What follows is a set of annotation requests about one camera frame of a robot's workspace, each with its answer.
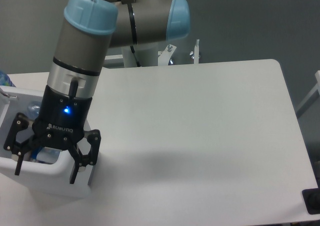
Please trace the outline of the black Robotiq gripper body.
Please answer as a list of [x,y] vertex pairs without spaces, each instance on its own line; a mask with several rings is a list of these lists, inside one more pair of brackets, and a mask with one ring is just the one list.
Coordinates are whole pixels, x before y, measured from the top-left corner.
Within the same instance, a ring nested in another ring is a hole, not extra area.
[[64,151],[82,140],[91,102],[92,98],[69,98],[47,85],[32,125],[35,138],[44,140],[41,146]]

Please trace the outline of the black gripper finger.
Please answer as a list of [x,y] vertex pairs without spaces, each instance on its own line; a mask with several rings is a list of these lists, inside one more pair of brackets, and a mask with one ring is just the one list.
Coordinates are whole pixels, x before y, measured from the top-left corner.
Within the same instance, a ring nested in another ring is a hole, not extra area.
[[24,140],[23,142],[17,141],[18,133],[30,128],[33,125],[33,122],[33,120],[30,120],[23,113],[17,113],[15,118],[13,119],[8,135],[4,142],[3,148],[6,151],[10,151],[11,155],[17,162],[14,172],[15,175],[20,174],[25,154],[35,150],[38,147],[36,145],[36,138],[34,135],[32,135],[29,139]]
[[[90,145],[88,154],[83,154],[78,147],[78,142],[83,138]],[[74,130],[74,132],[66,137],[66,149],[74,160],[73,169],[70,174],[69,183],[74,184],[79,169],[86,168],[88,165],[94,166],[97,163],[99,149],[101,143],[101,134],[97,129],[84,131],[83,129]]]

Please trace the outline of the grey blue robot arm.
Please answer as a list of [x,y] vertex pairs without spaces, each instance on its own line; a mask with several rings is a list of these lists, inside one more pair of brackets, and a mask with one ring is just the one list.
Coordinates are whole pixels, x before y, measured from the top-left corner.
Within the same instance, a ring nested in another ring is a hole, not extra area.
[[39,115],[17,113],[4,142],[21,172],[24,156],[40,147],[68,151],[70,183],[98,160],[99,130],[85,121],[110,47],[185,38],[191,30],[187,0],[69,0]]

